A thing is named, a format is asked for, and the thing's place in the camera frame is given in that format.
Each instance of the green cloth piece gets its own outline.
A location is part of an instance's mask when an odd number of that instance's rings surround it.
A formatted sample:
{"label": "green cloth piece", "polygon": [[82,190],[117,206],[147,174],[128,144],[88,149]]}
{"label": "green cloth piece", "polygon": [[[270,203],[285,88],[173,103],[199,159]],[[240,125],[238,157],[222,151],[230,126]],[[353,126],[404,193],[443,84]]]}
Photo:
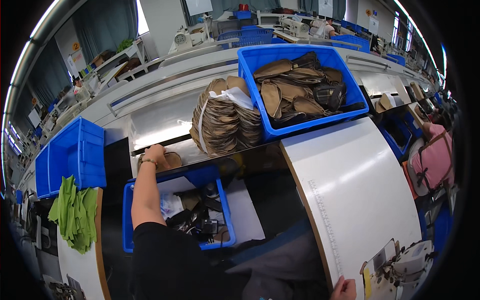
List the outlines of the green cloth piece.
{"label": "green cloth piece", "polygon": [[62,177],[58,197],[48,213],[48,219],[59,226],[62,239],[80,254],[90,250],[96,242],[96,190],[77,191],[75,178]]}

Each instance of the person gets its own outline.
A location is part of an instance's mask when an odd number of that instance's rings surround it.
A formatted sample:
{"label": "person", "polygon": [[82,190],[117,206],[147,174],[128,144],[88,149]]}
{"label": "person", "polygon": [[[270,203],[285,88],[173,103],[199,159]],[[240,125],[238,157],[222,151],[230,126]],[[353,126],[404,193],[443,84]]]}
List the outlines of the person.
{"label": "person", "polygon": [[441,183],[454,183],[452,137],[442,125],[425,122],[423,131],[428,139],[416,140],[408,155],[407,170],[418,196],[434,191]]}
{"label": "person", "polygon": [[72,84],[75,86],[75,88],[73,89],[73,94],[75,95],[82,87],[82,82],[80,81],[80,78],[76,77],[73,79]]}
{"label": "person", "polygon": [[[166,149],[145,150],[132,201],[133,242],[129,291],[143,299],[242,299],[245,280],[209,264],[198,241],[167,227],[160,211],[156,166],[170,168]],[[338,280],[331,300],[354,300],[355,280]]]}
{"label": "person", "polygon": [[331,36],[335,36],[335,28],[332,26],[333,19],[327,17],[326,24],[325,24],[325,38],[330,38]]}

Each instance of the black t-shirt sleeve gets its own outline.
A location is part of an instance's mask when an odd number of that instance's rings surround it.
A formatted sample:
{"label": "black t-shirt sleeve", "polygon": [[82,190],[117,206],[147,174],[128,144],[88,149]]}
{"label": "black t-shirt sleeve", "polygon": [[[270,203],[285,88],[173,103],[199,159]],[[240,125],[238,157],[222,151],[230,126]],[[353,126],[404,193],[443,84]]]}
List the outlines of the black t-shirt sleeve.
{"label": "black t-shirt sleeve", "polygon": [[226,274],[210,266],[198,241],[147,222],[133,232],[130,291],[143,299],[223,299]]}

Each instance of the ruler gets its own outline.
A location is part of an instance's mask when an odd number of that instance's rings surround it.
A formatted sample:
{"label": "ruler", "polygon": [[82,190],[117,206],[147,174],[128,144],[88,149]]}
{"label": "ruler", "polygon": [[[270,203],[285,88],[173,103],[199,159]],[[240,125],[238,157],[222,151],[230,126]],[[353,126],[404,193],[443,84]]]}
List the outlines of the ruler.
{"label": "ruler", "polygon": [[310,188],[310,193],[315,200],[315,205],[317,206],[320,217],[322,218],[322,223],[325,227],[325,232],[327,233],[328,243],[330,244],[330,249],[333,253],[335,259],[336,270],[338,272],[338,277],[343,275],[342,266],[340,263],[340,254],[336,247],[335,235],[333,234],[332,226],[330,225],[330,220],[328,219],[327,211],[325,210],[324,199],[318,194],[317,185],[315,180],[308,181],[308,186]]}

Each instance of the hand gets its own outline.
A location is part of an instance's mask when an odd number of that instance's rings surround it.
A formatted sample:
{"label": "hand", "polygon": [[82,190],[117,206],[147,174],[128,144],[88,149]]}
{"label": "hand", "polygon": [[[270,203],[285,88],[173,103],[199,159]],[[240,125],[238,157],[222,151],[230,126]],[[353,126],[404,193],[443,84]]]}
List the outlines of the hand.
{"label": "hand", "polygon": [[330,300],[355,300],[357,297],[357,288],[355,279],[347,279],[341,276],[336,283]]}
{"label": "hand", "polygon": [[157,164],[163,165],[165,168],[170,169],[171,167],[164,156],[166,151],[167,150],[165,147],[160,144],[152,145],[150,148],[145,149],[145,156],[143,160],[145,161],[147,158],[153,159]]}

